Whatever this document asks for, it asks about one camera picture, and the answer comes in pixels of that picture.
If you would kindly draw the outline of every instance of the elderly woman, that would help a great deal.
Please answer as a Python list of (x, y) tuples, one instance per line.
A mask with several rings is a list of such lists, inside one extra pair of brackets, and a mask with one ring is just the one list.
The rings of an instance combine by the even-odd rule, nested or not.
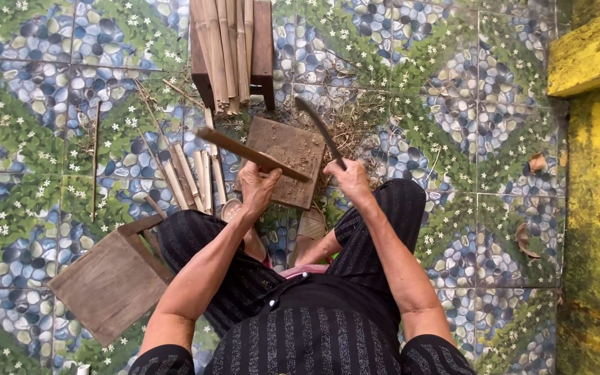
[(250, 229), (279, 169), (262, 177), (254, 163), (245, 165), (243, 203), (228, 223), (197, 211), (169, 216), (159, 242), (177, 276), (129, 374), (194, 374), (191, 340), (205, 314), (221, 342), (204, 374), (475, 375), (413, 256), (425, 192), (407, 180), (371, 192), (365, 168), (344, 162), (346, 171), (333, 161), (323, 172), (337, 179), (353, 208), (324, 237), (298, 239), (296, 264), (339, 252), (324, 274), (285, 280), (254, 258)]

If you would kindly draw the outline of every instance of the yellow wall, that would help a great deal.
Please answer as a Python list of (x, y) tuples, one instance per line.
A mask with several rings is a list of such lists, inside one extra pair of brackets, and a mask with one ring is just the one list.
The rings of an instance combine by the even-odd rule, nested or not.
[(600, 89), (571, 99), (557, 372), (600, 375)]

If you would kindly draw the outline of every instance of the knife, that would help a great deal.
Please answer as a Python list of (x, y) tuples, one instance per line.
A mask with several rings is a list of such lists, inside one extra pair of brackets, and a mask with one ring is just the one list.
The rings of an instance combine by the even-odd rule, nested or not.
[(340, 166), (342, 170), (346, 170), (346, 164), (344, 164), (344, 160), (342, 160), (341, 156), (339, 155), (337, 145), (335, 145), (333, 139), (330, 138), (328, 129), (325, 127), (325, 124), (321, 121), (319, 116), (312, 110), (312, 108), (309, 107), (309, 104), (307, 104), (307, 102), (303, 99), (300, 99), (299, 96), (295, 97), (295, 106), (298, 110), (307, 112), (307, 114), (311, 117), (311, 119), (314, 121), (314, 124), (316, 124), (316, 127), (318, 127), (321, 134), (323, 134), (323, 138), (325, 138), (325, 142), (328, 144), (330, 151), (332, 151), (333, 155), (335, 156), (338, 166)]

